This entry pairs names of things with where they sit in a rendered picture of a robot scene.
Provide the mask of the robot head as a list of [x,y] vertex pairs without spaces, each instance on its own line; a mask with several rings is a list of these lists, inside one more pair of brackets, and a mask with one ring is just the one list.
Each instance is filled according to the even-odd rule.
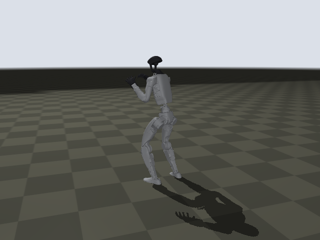
[[[161,72],[160,69],[157,69],[157,65],[162,62],[163,60],[159,57],[159,56],[153,56],[151,57],[147,63],[150,65],[150,69],[153,73],[156,73],[156,74],[164,74]],[[152,65],[154,65],[154,70],[152,68]]]

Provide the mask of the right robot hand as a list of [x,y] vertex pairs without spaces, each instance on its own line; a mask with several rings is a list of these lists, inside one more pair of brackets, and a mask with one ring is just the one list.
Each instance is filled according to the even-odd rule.
[[143,73],[141,73],[141,74],[139,74],[139,75],[137,76],[137,78],[139,78],[139,77],[144,78],[145,80],[147,80],[147,78],[149,78],[149,76],[147,76],[147,75],[145,75],[145,74],[143,74]]

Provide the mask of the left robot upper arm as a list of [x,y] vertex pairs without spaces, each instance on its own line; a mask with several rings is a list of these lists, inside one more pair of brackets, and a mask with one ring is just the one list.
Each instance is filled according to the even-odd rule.
[[154,85],[157,83],[157,76],[148,77],[146,80],[145,95],[146,99],[141,100],[144,103],[149,102]]

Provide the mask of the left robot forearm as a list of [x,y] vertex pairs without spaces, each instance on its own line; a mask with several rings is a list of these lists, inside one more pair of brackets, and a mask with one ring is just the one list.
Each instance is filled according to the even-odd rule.
[[142,90],[134,83],[131,85],[133,87],[133,90],[135,91],[135,93],[137,94],[137,97],[139,99],[141,99],[142,101],[144,101],[147,96],[144,94],[144,92],[142,92]]

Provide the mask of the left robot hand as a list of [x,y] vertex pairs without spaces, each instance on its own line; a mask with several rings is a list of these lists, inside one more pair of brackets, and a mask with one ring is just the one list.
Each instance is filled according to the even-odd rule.
[[[131,78],[130,78],[131,77]],[[136,78],[136,76],[133,78],[132,76],[130,76],[129,77],[129,79],[127,78],[127,80],[125,80],[131,87],[132,87],[132,85],[135,83],[136,85],[137,85],[137,83],[135,82],[135,78]],[[138,85],[137,85],[138,86]],[[132,89],[133,89],[133,87],[132,87]]]

